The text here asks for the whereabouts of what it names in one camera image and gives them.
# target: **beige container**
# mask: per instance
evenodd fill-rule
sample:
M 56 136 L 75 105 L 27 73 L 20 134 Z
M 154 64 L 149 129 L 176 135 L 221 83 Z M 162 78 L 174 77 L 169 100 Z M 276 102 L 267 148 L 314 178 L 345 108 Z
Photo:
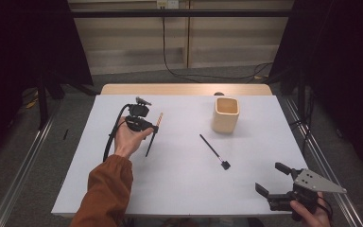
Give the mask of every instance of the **beige container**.
M 237 123 L 240 108 L 238 100 L 231 97 L 219 97 L 215 101 L 212 129 L 221 133 L 232 133 Z

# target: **table surface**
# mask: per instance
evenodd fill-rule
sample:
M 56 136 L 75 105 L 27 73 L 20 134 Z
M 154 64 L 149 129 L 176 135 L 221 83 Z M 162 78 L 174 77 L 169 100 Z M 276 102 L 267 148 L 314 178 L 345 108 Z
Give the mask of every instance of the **table surface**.
M 291 190 L 291 177 L 276 170 L 275 162 L 306 167 L 276 96 L 270 96 L 269 88 L 262 84 L 189 85 L 139 84 L 138 90 L 135 90 L 136 84 L 106 86 L 103 94 L 112 94 L 109 87 L 116 88 L 115 92 L 129 87 L 133 95 L 104 95 L 95 99 L 52 213 L 64 217 L 76 213 L 86 192 L 88 173 L 102 160 L 108 132 L 115 121 L 113 116 L 125 104 L 132 104 L 135 95 L 146 90 L 159 94 L 142 96 L 153 103 L 146 120 L 156 122 L 160 112 L 164 117 L 148 157 L 145 153 L 150 137 L 130 158 L 134 182 L 127 215 L 257 217 L 285 214 L 270 211 L 267 200 L 254 189 L 255 183 L 260 183 L 270 193 Z M 190 96 L 178 96 L 182 89 Z M 164 91 L 175 90 L 178 90 L 176 95 L 164 96 Z M 216 133 L 210 128 L 216 100 L 216 96 L 212 96 L 214 91 L 239 100 L 240 116 L 232 134 Z M 208 96 L 198 96 L 199 92 Z M 231 168 L 221 167 L 200 134 Z

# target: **brown sleeve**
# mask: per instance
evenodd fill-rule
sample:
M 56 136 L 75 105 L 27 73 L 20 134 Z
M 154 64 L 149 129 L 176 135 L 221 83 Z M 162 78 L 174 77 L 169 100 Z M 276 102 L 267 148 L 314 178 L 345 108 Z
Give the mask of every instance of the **brown sleeve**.
M 117 155 L 90 172 L 88 190 L 70 226 L 117 226 L 130 200 L 131 161 Z

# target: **power cord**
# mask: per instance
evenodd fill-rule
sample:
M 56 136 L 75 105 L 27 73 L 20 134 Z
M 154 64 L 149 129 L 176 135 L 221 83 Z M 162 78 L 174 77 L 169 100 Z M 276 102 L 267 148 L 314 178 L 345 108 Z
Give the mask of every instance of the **power cord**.
M 260 63 L 257 64 L 254 68 L 254 72 L 251 75 L 248 76 L 243 76 L 243 77 L 236 77 L 236 78 L 230 78 L 230 77 L 222 77 L 222 76 L 213 76 L 213 75 L 202 75 L 202 74 L 178 74 L 173 72 L 172 70 L 169 69 L 168 65 L 167 65 L 167 61 L 166 61 L 166 54 L 165 54 L 165 29 L 164 29 L 164 17 L 162 18 L 162 25 L 163 25 L 163 54 L 164 54 L 164 66 L 166 67 L 167 71 L 172 74 L 174 77 L 176 78 L 181 78 L 181 79 L 187 79 L 196 83 L 201 83 L 198 80 L 195 79 L 190 79 L 187 77 L 201 77 L 201 78 L 212 78 L 212 79 L 250 79 L 249 81 L 247 81 L 246 83 L 250 83 L 255 79 L 255 76 L 258 76 L 258 74 L 263 71 L 265 68 L 267 68 L 268 66 L 272 65 L 273 62 L 267 62 L 267 63 Z

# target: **human hand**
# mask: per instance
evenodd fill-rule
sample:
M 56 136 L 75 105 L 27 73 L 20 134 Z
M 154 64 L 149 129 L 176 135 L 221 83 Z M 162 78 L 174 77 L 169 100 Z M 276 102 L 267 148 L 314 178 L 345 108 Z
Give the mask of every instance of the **human hand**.
M 140 147 L 141 141 L 152 134 L 154 129 L 132 131 L 125 120 L 124 116 L 120 117 L 116 137 L 114 138 L 114 154 L 129 159 L 132 153 Z
M 318 204 L 325 206 L 325 201 L 323 199 L 318 199 Z M 291 208 L 295 210 L 299 215 L 302 216 L 302 226 L 303 227 L 330 227 L 330 222 L 326 212 L 319 207 L 314 214 L 311 214 L 305 206 L 297 201 L 290 202 Z

